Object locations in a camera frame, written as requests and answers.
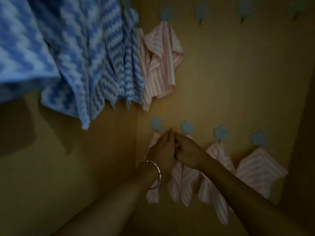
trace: wall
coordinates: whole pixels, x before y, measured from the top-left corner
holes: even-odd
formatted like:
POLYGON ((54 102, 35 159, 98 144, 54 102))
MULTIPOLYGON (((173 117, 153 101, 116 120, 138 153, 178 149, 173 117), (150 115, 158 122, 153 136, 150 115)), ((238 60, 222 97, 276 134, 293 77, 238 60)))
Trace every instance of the wall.
POLYGON ((81 129, 39 104, 0 105, 1 235, 50 235, 135 167, 136 107, 109 104, 81 129))
MULTIPOLYGON (((265 148, 288 167, 315 63, 314 14, 293 22, 285 12, 289 0, 260 0, 255 16, 241 25, 239 0, 211 0, 211 13, 202 25, 194 18, 200 0, 170 0, 171 21, 185 57, 176 71, 176 91, 154 100, 150 111, 138 109, 137 163, 147 151, 153 132, 150 121, 163 120, 164 129, 189 120, 195 141, 207 147, 213 129, 222 123, 230 131, 226 149, 234 162, 252 147, 250 134, 264 130, 265 148)), ((141 25, 147 33, 159 23, 168 0, 142 0, 141 25)), ((175 205, 166 193, 164 178, 158 205, 143 198, 134 214, 134 226, 145 235, 246 235, 234 214, 227 227, 219 224, 214 209, 198 202, 189 208, 175 205)), ((273 191, 277 202, 282 183, 273 191)))
POLYGON ((315 69, 279 206, 315 234, 315 69))

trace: hand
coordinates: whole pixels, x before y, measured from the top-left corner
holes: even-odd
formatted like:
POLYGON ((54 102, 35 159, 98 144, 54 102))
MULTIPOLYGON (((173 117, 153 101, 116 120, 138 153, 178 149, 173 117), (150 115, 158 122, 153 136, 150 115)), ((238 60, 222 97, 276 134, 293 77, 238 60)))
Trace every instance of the hand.
POLYGON ((147 160, 153 161, 162 173, 169 172, 176 164, 174 130, 171 128, 150 148, 147 160))
POLYGON ((199 170, 203 159, 207 156, 206 151, 183 134, 175 132, 175 140, 179 144, 175 149, 176 159, 190 168, 199 170))

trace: pink and white striped towel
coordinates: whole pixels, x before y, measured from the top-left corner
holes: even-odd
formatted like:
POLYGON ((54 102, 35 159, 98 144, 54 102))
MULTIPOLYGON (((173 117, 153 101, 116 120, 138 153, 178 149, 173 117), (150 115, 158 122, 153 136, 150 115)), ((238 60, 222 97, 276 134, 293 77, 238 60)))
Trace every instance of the pink and white striped towel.
POLYGON ((176 203, 181 198, 183 204, 188 207, 192 197, 192 187, 198 179, 199 171, 191 169, 178 161, 172 169, 171 175, 172 178, 167 185, 171 198, 176 203))
MULTIPOLYGON (((156 143, 157 143, 157 140, 160 138, 160 134, 158 133, 154 133, 153 137, 152 137, 152 140, 151 140, 151 143, 149 145, 149 148, 153 147, 156 143)), ((158 184, 158 180, 156 180, 151 188, 155 187, 156 185, 158 184)), ((149 190, 147 193, 146 193, 146 198, 147 198, 147 202, 149 204, 153 204, 153 203, 158 203, 159 202, 159 192, 158 192, 158 187, 156 187, 155 189, 153 190, 149 190)))
POLYGON ((167 22, 161 22, 147 35, 137 28, 136 34, 145 81, 142 107, 148 111, 152 98, 160 99, 175 89, 175 69, 183 60, 183 49, 167 22))
POLYGON ((287 174, 287 170, 260 147, 244 158, 236 170, 241 181, 265 198, 269 198, 272 184, 287 174))
MULTIPOLYGON (((223 143, 216 142, 212 144, 208 149, 207 153, 214 159, 218 160, 226 169, 235 173, 234 165, 231 159, 228 157, 224 150, 223 143)), ((209 180, 209 178, 201 173, 204 177, 201 182, 198 198, 201 202, 206 204, 213 204, 215 211, 218 215, 219 221, 226 225, 229 222, 228 205, 224 197, 220 194, 219 190, 215 185, 209 180)))

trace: bracelet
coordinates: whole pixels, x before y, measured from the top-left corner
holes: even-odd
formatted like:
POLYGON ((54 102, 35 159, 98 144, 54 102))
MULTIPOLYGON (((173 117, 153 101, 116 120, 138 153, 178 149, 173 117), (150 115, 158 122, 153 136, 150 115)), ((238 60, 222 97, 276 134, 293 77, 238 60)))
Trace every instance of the bracelet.
POLYGON ((141 162, 141 163, 150 163, 150 164, 154 165, 154 166, 156 167, 156 169, 158 170, 158 175, 159 175, 158 184, 157 184, 155 187, 150 188, 150 190, 154 190, 156 187, 158 187, 158 186, 160 185, 160 182, 161 182, 161 172, 160 172, 160 169, 159 169, 159 167, 158 167, 153 161, 151 161, 151 160, 146 160, 146 161, 143 161, 143 162, 141 162))

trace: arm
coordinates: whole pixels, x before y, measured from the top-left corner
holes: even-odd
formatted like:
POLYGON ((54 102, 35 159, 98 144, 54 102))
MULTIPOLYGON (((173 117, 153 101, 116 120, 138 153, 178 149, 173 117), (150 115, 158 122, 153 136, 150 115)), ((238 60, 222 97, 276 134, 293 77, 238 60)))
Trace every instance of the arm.
POLYGON ((179 143, 176 158, 188 167, 200 170, 215 184, 250 235, 311 235, 210 157, 192 139, 178 133, 175 133, 175 139, 179 143))
MULTIPOLYGON (((165 132, 148 152, 147 159, 160 168, 161 175, 175 165, 174 131, 165 132)), ((122 183, 81 211, 54 236, 119 235, 135 209, 141 194, 158 179, 156 167, 143 163, 122 183)))

